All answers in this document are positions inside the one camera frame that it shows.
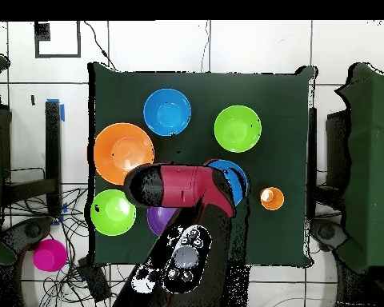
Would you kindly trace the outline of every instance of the bowl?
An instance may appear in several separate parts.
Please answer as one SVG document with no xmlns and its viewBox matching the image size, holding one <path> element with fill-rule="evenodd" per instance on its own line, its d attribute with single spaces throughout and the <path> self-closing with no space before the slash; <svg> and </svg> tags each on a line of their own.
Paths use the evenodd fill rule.
<svg viewBox="0 0 384 307">
<path fill-rule="evenodd" d="M 216 117 L 214 136 L 230 152 L 250 150 L 260 138 L 262 124 L 256 112 L 246 106 L 230 106 Z"/>
<path fill-rule="evenodd" d="M 136 208 L 122 191 L 107 189 L 94 198 L 90 216 L 99 233 L 114 237 L 124 234 L 132 227 Z"/>
<path fill-rule="evenodd" d="M 40 241 L 33 252 L 34 266 L 41 271 L 57 272 L 66 264 L 66 260 L 66 247 L 54 239 Z"/>
<path fill-rule="evenodd" d="M 265 209 L 275 211 L 283 206 L 285 197 L 283 192 L 276 187 L 267 187 L 260 192 L 260 202 Z"/>
<path fill-rule="evenodd" d="M 101 177 L 123 185 L 126 174 L 138 165 L 154 162 L 154 146 L 146 132 L 136 125 L 107 126 L 95 139 L 94 163 Z"/>
<path fill-rule="evenodd" d="M 188 99 L 177 90 L 157 90 L 145 101 L 145 123 L 162 137 L 180 134 L 188 126 L 190 115 Z"/>
<path fill-rule="evenodd" d="M 176 208 L 172 207 L 149 207 L 146 210 L 146 220 L 148 221 L 150 230 L 155 235 L 160 236 L 175 211 Z"/>
<path fill-rule="evenodd" d="M 225 178 L 229 182 L 230 188 L 232 189 L 234 205 L 237 206 L 243 197 L 247 195 L 247 191 L 249 189 L 247 176 L 243 169 L 232 161 L 221 159 L 209 160 L 205 162 L 204 165 L 220 169 L 224 173 Z"/>
</svg>

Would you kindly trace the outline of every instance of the purple bowl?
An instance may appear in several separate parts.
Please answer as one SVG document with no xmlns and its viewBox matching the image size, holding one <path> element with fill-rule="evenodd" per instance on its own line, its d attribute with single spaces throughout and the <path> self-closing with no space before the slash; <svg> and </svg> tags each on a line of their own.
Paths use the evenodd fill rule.
<svg viewBox="0 0 384 307">
<path fill-rule="evenodd" d="M 146 220 L 150 230 L 158 237 L 165 229 L 170 218 L 174 215 L 176 208 L 172 207 L 150 207 L 146 210 Z"/>
</svg>

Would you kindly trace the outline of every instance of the grout line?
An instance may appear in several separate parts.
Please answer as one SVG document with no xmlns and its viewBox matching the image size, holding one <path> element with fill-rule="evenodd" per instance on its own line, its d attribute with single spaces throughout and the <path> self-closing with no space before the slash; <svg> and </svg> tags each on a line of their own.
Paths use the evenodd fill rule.
<svg viewBox="0 0 384 307">
<path fill-rule="evenodd" d="M 88 82 L 0 82 L 0 85 L 7 83 L 11 85 L 88 85 Z"/>
<path fill-rule="evenodd" d="M 6 36 L 7 36 L 7 59 L 10 60 L 10 49 L 9 49 L 9 22 L 6 22 Z M 10 107 L 10 67 L 7 68 L 7 105 Z M 10 228 L 13 227 L 13 218 L 11 216 L 11 205 L 9 206 L 10 213 Z"/>
<path fill-rule="evenodd" d="M 257 280 L 251 280 L 249 283 L 254 282 L 254 283 L 259 283 L 259 284 L 304 284 L 306 280 L 304 281 L 257 281 Z M 337 282 L 334 281 L 329 281 L 329 282 L 324 282 L 324 281 L 308 281 L 308 284 L 329 284 L 329 285 L 334 285 L 337 284 Z"/>
<path fill-rule="evenodd" d="M 107 46 L 107 51 L 106 54 L 108 55 L 108 67 L 110 67 L 110 22 L 107 20 L 106 21 L 106 32 L 107 32 L 107 41 L 108 41 L 108 46 Z"/>
<path fill-rule="evenodd" d="M 85 186 L 88 186 L 88 182 L 62 182 L 60 185 L 85 185 Z"/>
<path fill-rule="evenodd" d="M 306 298 L 307 298 L 307 269 L 304 269 L 304 305 L 306 307 Z"/>
<path fill-rule="evenodd" d="M 310 24 L 310 65 L 313 65 L 312 61 L 313 61 L 313 20 L 311 20 L 311 24 Z"/>
<path fill-rule="evenodd" d="M 344 86 L 344 84 L 310 84 L 310 86 Z"/>
<path fill-rule="evenodd" d="M 212 20 L 209 20 L 209 71 L 210 71 L 210 45 L 212 43 Z"/>
<path fill-rule="evenodd" d="M 109 278 L 110 278 L 110 291 L 111 291 L 111 265 L 109 266 L 110 268 L 110 274 L 109 274 Z M 112 307 L 112 295 L 110 296 L 110 307 Z"/>
<path fill-rule="evenodd" d="M 44 279 L 22 279 L 24 282 L 44 282 Z M 71 280 L 72 282 L 81 282 L 81 280 Z M 124 282 L 121 280 L 107 280 L 109 283 L 118 283 Z M 257 283 L 257 284 L 304 284 L 304 281 L 249 281 L 249 283 Z M 336 285 L 337 282 L 334 281 L 308 281 L 307 284 L 316 284 L 316 285 Z"/>
</svg>

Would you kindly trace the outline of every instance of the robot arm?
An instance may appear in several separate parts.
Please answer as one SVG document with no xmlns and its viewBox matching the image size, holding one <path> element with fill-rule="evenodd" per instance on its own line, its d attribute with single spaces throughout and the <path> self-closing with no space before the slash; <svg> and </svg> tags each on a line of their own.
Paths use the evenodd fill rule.
<svg viewBox="0 0 384 307">
<path fill-rule="evenodd" d="M 226 277 L 230 219 L 235 215 L 223 173 L 204 166 L 141 165 L 124 192 L 136 206 L 179 207 L 147 259 L 134 268 L 113 307 L 219 307 Z"/>
</svg>

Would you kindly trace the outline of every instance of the blue bowl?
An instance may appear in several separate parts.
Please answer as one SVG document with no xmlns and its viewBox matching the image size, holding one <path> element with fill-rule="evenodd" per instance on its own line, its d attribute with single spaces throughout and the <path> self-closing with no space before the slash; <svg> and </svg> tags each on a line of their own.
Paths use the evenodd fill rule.
<svg viewBox="0 0 384 307">
<path fill-rule="evenodd" d="M 243 197 L 247 195 L 248 190 L 247 176 L 243 169 L 234 162 L 228 160 L 212 160 L 205 165 L 220 169 L 225 174 L 225 177 L 232 188 L 234 205 L 237 206 Z"/>
<path fill-rule="evenodd" d="M 162 137 L 180 134 L 190 121 L 190 103 L 177 90 L 157 90 L 146 99 L 144 120 L 150 130 Z"/>
</svg>

